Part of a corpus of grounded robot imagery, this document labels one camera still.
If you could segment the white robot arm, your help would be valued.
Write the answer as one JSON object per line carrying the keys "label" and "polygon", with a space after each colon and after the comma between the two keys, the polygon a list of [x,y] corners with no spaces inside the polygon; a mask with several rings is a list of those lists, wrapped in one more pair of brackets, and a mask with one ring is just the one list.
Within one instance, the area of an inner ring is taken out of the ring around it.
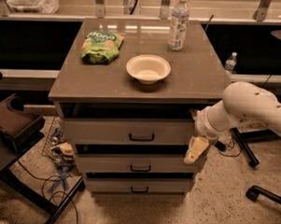
{"label": "white robot arm", "polygon": [[220,102],[203,110],[193,109],[191,115],[194,131],[185,163],[194,163],[229,129],[250,122],[263,124],[281,137],[281,103],[270,91],[247,82],[233,82],[222,93]]}

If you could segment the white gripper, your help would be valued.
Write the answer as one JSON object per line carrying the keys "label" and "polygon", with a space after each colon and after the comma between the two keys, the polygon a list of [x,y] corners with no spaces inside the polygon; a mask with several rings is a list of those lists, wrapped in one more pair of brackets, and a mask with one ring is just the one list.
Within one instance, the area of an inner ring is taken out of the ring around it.
{"label": "white gripper", "polygon": [[214,129],[208,120],[208,111],[208,108],[202,111],[194,108],[191,110],[191,117],[194,120],[194,129],[198,136],[192,136],[190,139],[189,149],[183,159],[185,163],[194,163],[208,148],[208,140],[217,140],[221,136],[221,133]]}

